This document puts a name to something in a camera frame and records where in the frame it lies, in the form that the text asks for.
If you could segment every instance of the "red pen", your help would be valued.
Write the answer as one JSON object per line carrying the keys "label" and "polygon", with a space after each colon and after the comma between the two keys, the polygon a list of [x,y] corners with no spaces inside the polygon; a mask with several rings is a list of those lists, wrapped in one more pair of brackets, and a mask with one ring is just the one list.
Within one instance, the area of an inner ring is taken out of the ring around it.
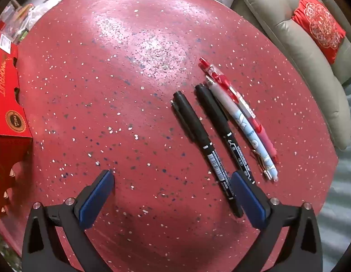
{"label": "red pen", "polygon": [[278,155],[276,149],[274,148],[274,145],[267,136],[265,128],[262,126],[261,122],[256,118],[256,115],[254,114],[250,106],[247,104],[247,102],[242,98],[241,94],[232,87],[229,79],[215,65],[210,64],[202,57],[200,58],[200,68],[207,74],[209,74],[238,105],[242,113],[252,125],[261,142],[265,146],[265,149],[271,156],[273,162],[278,163]]}

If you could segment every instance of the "gold badge logo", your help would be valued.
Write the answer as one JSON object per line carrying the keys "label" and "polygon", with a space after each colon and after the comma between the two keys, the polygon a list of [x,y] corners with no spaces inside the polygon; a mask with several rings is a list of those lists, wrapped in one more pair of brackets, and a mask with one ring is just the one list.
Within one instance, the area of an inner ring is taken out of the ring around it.
{"label": "gold badge logo", "polygon": [[26,123],[22,116],[16,111],[8,111],[5,114],[5,120],[8,126],[19,133],[22,133],[26,129]]}

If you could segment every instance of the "red speckled tabletop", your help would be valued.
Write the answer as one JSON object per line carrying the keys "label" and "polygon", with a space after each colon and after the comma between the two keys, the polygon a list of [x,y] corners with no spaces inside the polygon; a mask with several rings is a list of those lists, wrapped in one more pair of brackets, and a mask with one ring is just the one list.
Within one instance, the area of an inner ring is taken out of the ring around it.
{"label": "red speckled tabletop", "polygon": [[282,203],[320,210],[337,163],[326,125],[301,77],[256,28],[215,0],[63,0],[19,46],[32,168],[17,167],[0,221],[17,250],[35,201],[62,203],[111,169],[116,194],[87,235],[114,271],[236,266],[258,231],[230,214],[170,105],[182,90],[233,172],[193,94],[204,80],[200,56],[233,80],[275,143],[281,165],[272,184],[234,129],[259,186]]}

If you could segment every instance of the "red pillow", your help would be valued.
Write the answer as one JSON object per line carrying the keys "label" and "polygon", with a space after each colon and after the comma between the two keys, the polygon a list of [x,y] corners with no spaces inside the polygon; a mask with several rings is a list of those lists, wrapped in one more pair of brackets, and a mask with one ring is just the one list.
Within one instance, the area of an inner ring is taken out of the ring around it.
{"label": "red pillow", "polygon": [[291,17],[315,41],[330,64],[334,63],[346,31],[318,0],[300,0]]}

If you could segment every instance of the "red cardboard box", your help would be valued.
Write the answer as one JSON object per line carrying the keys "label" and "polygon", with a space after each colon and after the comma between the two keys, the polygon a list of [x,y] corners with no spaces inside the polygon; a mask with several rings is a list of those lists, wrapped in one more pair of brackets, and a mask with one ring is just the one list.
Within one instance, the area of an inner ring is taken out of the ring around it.
{"label": "red cardboard box", "polygon": [[0,216],[9,203],[6,190],[14,186],[12,166],[23,160],[32,135],[24,109],[17,102],[19,93],[17,46],[0,33]]}

